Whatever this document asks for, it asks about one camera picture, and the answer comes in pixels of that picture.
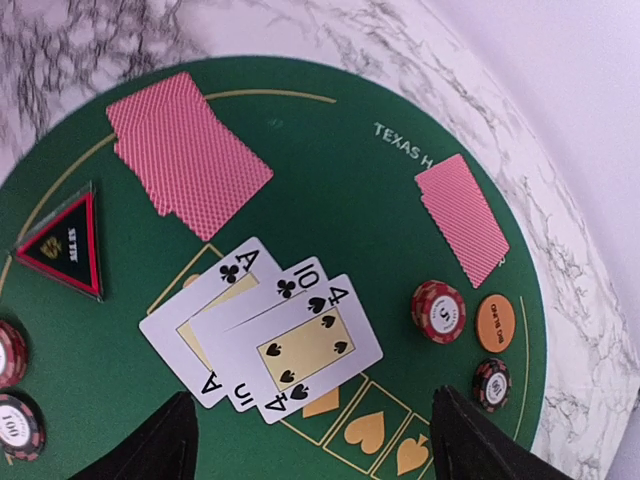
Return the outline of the red chips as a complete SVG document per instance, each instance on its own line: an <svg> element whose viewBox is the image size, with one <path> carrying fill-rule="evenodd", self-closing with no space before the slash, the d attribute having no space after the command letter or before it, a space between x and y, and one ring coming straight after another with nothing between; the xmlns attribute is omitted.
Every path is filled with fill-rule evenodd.
<svg viewBox="0 0 640 480"><path fill-rule="evenodd" d="M447 283L429 280L412 295L411 318L422 334L435 343L453 343L466 324L466 306L461 294Z"/></svg>
<svg viewBox="0 0 640 480"><path fill-rule="evenodd" d="M1 387L16 386L28 367L28 349L20 332L1 321Z"/></svg>

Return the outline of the triangular all-in dealer button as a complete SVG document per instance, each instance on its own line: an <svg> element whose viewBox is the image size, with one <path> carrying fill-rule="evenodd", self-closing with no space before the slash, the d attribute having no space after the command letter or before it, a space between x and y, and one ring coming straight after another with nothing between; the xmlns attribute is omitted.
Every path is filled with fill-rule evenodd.
<svg viewBox="0 0 640 480"><path fill-rule="evenodd" d="M85 183L10 250L18 263L101 302L97 191Z"/></svg>

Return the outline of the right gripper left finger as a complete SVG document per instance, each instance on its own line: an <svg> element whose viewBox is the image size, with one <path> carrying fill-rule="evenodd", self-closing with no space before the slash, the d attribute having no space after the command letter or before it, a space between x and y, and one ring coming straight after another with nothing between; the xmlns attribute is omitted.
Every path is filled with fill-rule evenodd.
<svg viewBox="0 0 640 480"><path fill-rule="evenodd" d="M76 479L193 479L199 428L188 392L178 392Z"/></svg>

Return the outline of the ace of clubs card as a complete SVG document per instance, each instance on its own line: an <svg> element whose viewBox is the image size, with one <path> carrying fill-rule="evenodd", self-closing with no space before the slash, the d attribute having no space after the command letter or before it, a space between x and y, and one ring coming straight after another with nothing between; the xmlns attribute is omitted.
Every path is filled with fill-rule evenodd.
<svg viewBox="0 0 640 480"><path fill-rule="evenodd" d="M225 391L190 325L192 317L257 287L281 268L252 237L148 312L139 329L199 403L213 408Z"/></svg>

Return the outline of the ten of clubs card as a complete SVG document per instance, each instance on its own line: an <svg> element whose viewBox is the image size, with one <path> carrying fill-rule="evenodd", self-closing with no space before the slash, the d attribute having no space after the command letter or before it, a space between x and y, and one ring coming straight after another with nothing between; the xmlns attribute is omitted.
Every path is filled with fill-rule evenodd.
<svg viewBox="0 0 640 480"><path fill-rule="evenodd" d="M223 339L224 333L326 280L320 260L311 256L285 271L271 274L256 287L197 314L190 321L212 367L202 389L205 408L213 408L230 391L223 353L232 342Z"/></svg>

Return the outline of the card dealt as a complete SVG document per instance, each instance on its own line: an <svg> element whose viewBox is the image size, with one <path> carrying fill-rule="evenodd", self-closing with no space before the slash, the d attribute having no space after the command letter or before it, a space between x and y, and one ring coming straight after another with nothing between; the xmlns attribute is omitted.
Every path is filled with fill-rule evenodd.
<svg viewBox="0 0 640 480"><path fill-rule="evenodd" d="M178 73L106 108L114 151L161 216L175 214L210 240L273 177L214 114L191 76Z"/></svg>
<svg viewBox="0 0 640 480"><path fill-rule="evenodd" d="M472 287L479 288L510 245L464 157L456 154L414 180Z"/></svg>

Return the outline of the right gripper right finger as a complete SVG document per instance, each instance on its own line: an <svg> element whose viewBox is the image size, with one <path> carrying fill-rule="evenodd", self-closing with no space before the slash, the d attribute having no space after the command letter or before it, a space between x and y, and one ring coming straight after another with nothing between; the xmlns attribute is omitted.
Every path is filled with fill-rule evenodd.
<svg viewBox="0 0 640 480"><path fill-rule="evenodd" d="M430 425L438 479L565 479L502 432L451 386L433 395Z"/></svg>

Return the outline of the round green poker mat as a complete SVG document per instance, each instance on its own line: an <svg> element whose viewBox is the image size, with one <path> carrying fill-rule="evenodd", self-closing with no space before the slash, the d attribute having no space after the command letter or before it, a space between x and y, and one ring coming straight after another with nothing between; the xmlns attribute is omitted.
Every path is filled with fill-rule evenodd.
<svg viewBox="0 0 640 480"><path fill-rule="evenodd" d="M512 376L491 420L530 447L546 376L538 278L504 195L473 158L467 165L510 249L479 287L470 283L421 201L416 176L463 146L403 98L348 73L274 58L191 63L216 116L272 170L273 178L210 242L178 218L160 216L137 176L116 155L107 107L159 80L122 85L71 115L18 164L1 189L1 247L87 183L96 189L105 298L96 301L3 260L1 312L28 336L31 358L19 390L35 400L46 446L33 462L3 462L5 479L66 479L116 447L182 383L139 330L148 309L191 275L250 237L282 267L316 256L329 276L346 274L384 356L340 392L339 406L268 425L228 401L199 408L200 479L396 479L398 452L413 452L411 479L431 479L428 421L441 385L472 392L486 357L468 322L452 344L425 338L410 316L424 281L462 295L469 317L489 295L516 313L502 354Z"/></svg>

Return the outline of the four of spades card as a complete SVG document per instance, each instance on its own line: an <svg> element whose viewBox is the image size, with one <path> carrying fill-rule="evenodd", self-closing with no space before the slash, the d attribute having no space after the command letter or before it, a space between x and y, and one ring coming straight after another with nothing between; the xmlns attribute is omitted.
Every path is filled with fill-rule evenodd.
<svg viewBox="0 0 640 480"><path fill-rule="evenodd" d="M219 375L239 411L273 424L352 379L383 351L341 274L223 334Z"/></svg>

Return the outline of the orange big blind button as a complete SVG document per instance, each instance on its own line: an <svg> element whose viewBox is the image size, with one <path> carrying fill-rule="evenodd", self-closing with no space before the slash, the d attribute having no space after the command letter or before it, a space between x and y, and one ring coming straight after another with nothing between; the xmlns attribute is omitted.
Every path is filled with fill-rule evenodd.
<svg viewBox="0 0 640 480"><path fill-rule="evenodd" d="M516 316L511 302L501 294L487 296L476 312L476 335L490 353L504 352L514 339Z"/></svg>

